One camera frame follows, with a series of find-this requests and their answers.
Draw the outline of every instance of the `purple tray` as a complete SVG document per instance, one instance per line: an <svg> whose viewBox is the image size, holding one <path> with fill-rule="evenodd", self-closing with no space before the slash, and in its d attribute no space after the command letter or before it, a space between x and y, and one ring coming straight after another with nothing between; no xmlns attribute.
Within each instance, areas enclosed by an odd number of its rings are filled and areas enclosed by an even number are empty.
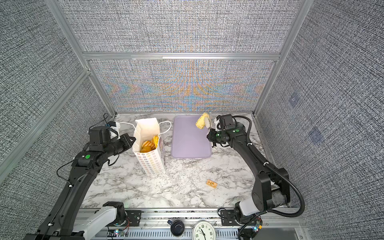
<svg viewBox="0 0 384 240"><path fill-rule="evenodd" d="M171 155L174 158L207 158L211 156L211 143L207 139L209 130L199 129L199 115L176 116L173 119Z"/></svg>

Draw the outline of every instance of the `white marble surface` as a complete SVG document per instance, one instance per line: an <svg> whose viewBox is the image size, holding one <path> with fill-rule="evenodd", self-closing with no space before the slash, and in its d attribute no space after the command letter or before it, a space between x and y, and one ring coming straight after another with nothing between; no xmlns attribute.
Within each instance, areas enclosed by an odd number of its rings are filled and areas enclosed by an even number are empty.
<svg viewBox="0 0 384 240"><path fill-rule="evenodd" d="M156 117L159 122L171 121L176 114L119 114L117 122ZM248 121L239 122L248 127ZM162 124L161 131L168 128ZM133 127L122 124L121 132L133 135ZM105 202L123 202L125 207L233 207L238 201L250 197L253 174L240 155L232 148L212 149L206 159L174 159L171 156L172 129L163 135L166 173L147 176L132 150L121 154L111 167L104 165L90 186L82 208L99 208ZM252 122L252 142L264 154L262 144ZM206 185L207 179L218 183L216 189Z"/></svg>

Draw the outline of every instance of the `gift bag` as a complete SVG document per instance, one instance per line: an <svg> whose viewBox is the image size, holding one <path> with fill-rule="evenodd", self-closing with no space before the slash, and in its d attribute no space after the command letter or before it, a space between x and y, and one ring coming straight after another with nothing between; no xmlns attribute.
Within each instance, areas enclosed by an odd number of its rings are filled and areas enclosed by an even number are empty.
<svg viewBox="0 0 384 240"><path fill-rule="evenodd" d="M136 141L132 146L132 151L147 175L157 175L166 171L164 165L165 149L161 134L166 133L167 131L160 132L160 124L166 122L170 124L170 127L167 130L169 131L172 126L170 121L158 123L156 118L136 120L137 126L133 134ZM147 140L151 141L156 135L159 137L157 148L146 153L140 152L142 144Z"/></svg>

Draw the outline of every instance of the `alarm clock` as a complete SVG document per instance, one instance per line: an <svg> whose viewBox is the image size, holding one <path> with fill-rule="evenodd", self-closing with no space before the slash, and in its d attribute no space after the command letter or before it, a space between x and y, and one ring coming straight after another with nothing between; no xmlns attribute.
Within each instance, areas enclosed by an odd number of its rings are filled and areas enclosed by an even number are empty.
<svg viewBox="0 0 384 240"><path fill-rule="evenodd" d="M192 233L193 240L216 240L216 231L214 227L206 221L198 222Z"/></svg>

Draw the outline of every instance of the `small orange card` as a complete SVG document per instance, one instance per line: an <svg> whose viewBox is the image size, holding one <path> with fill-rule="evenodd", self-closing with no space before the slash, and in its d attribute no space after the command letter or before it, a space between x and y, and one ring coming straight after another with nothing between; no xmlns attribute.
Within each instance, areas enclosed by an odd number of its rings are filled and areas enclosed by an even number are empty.
<svg viewBox="0 0 384 240"><path fill-rule="evenodd" d="M213 188L216 188L217 187L217 183L215 183L214 181L211 181L211 180L207 180L207 185L208 186L211 186Z"/></svg>

